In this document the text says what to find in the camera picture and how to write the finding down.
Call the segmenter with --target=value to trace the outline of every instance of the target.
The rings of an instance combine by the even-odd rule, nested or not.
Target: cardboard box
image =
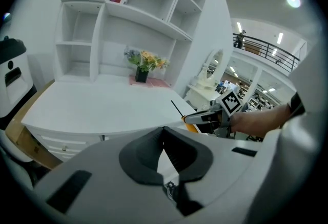
[[[21,121],[34,102],[53,84],[53,82],[54,80],[50,81],[42,90],[36,92],[17,112],[6,128],[7,137],[18,147],[19,150],[48,169],[54,169],[60,165],[62,161],[42,146],[31,135]]]

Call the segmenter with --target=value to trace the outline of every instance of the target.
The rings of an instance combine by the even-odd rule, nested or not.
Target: human arm
[[[265,137],[269,131],[285,123],[290,115],[291,108],[288,104],[267,111],[237,112],[231,117],[231,131]]]

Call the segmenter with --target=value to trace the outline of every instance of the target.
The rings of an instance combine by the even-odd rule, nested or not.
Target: flower
[[[129,62],[139,66],[142,72],[153,71],[156,68],[163,69],[169,65],[169,61],[166,59],[162,59],[146,50],[139,52],[127,47],[124,51],[124,55],[128,58]]]

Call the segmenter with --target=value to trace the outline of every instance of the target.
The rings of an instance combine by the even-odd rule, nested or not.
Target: vase
[[[145,83],[147,81],[148,73],[149,71],[142,72],[141,68],[138,67],[137,72],[135,74],[135,81],[140,83]]]

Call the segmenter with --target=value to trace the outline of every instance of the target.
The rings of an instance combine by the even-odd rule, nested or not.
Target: balcony
[[[276,64],[276,69],[283,68],[283,73],[292,72],[299,64],[299,59],[293,56],[291,53],[262,41],[260,39],[244,36],[242,43],[238,42],[236,33],[233,34],[234,47],[238,50],[248,51],[258,57],[265,58]]]

